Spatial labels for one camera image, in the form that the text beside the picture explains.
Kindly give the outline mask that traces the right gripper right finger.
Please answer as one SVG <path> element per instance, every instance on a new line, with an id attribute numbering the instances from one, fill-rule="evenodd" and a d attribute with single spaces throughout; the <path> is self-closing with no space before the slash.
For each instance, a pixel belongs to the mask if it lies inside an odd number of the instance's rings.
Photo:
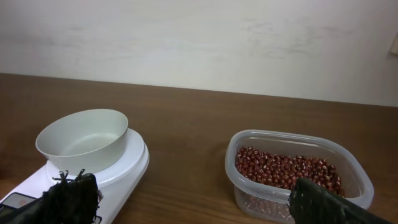
<path id="1" fill-rule="evenodd" d="M 296 224 L 391 224 L 306 178 L 299 178 L 289 196 Z"/>

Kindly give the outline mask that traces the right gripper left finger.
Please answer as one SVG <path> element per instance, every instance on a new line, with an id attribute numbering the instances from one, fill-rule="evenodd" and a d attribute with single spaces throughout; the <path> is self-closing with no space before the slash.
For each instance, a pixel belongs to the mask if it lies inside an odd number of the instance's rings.
<path id="1" fill-rule="evenodd" d="M 42 196 L 1 215 L 1 224 L 93 224 L 103 196 L 96 177 L 82 169 L 74 178 L 60 171 Z"/>

